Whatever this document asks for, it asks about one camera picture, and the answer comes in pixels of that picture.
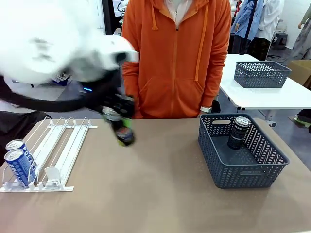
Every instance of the basket handle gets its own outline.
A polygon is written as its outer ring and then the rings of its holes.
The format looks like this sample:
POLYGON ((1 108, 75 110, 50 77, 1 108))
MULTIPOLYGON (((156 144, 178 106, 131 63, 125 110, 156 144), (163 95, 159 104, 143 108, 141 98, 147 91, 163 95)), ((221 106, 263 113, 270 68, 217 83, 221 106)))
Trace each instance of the basket handle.
POLYGON ((213 125, 230 125, 231 120, 214 120, 212 121, 213 125))
POLYGON ((241 176, 261 176, 264 175, 264 171, 241 171, 241 176))

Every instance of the cardboard box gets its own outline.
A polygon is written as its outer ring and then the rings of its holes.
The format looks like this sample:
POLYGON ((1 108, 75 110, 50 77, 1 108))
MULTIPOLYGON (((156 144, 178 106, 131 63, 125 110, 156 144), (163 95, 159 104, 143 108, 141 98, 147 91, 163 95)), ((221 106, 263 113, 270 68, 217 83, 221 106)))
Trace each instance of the cardboard box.
POLYGON ((310 89, 311 61, 291 61, 287 67, 292 70, 289 78, 310 89))

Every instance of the table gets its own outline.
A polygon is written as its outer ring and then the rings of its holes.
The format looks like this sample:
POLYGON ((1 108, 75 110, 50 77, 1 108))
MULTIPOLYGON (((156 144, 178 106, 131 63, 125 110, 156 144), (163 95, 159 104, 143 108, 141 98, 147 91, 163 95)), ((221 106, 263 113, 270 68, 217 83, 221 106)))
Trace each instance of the table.
POLYGON ((118 145, 108 124, 92 120, 98 129, 88 131, 69 177, 74 191, 0 193, 0 232, 310 230, 311 173, 264 121, 256 122, 291 161, 270 189, 217 188, 198 146, 198 119, 136 120, 137 142, 129 148, 118 145))
POLYGON ((220 89, 238 109, 268 110, 272 121, 277 109, 311 109, 311 91, 288 78, 282 88, 243 88, 234 80, 236 62, 257 62, 250 55, 229 54, 220 89))

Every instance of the zipper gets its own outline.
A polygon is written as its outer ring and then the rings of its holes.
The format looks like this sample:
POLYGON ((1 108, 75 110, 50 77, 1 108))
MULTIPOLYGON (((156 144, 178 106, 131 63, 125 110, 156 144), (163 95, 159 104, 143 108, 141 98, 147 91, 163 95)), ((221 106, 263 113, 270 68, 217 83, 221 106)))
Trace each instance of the zipper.
MULTIPOLYGON (((185 15, 183 18, 183 21, 186 19, 192 17, 195 15, 198 11, 193 10, 185 15)), ((168 18, 172 19, 172 16, 170 15, 168 10, 160 10, 160 13, 167 16, 168 18)), ((171 102, 171 117, 173 116, 173 109, 174 109, 174 96, 175 96, 175 80, 176 80, 176 65, 177 65, 177 41, 178 41, 178 31, 179 31, 179 25, 176 25, 175 22, 175 38, 174 38, 174 49, 173 49, 173 70, 172 70, 172 102, 171 102)))
POLYGON ((176 65, 177 65, 177 42, 178 42, 178 31, 179 25, 175 26, 175 38, 174 38, 174 49, 173 49, 173 70, 172 70, 172 102, 171 102, 171 117, 173 116, 174 109, 174 96, 175 96, 175 80, 176 80, 176 65))

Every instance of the can lid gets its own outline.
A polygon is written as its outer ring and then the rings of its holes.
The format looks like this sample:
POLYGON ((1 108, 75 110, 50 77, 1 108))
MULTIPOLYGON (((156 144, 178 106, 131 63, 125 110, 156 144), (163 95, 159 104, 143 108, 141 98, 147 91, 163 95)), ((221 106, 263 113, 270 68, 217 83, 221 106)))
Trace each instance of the can lid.
POLYGON ((242 126, 248 126, 251 124, 251 121, 246 118, 246 117, 243 117, 243 116, 239 116, 237 118, 235 118, 236 122, 242 126))
POLYGON ((5 154, 4 159, 6 161, 13 161, 21 157, 23 154, 24 151, 22 149, 13 149, 5 154))
POLYGON ((6 144, 5 148, 7 150, 17 149, 21 147, 23 144, 24 144, 23 140, 15 139, 15 140, 10 141, 8 144, 6 144))

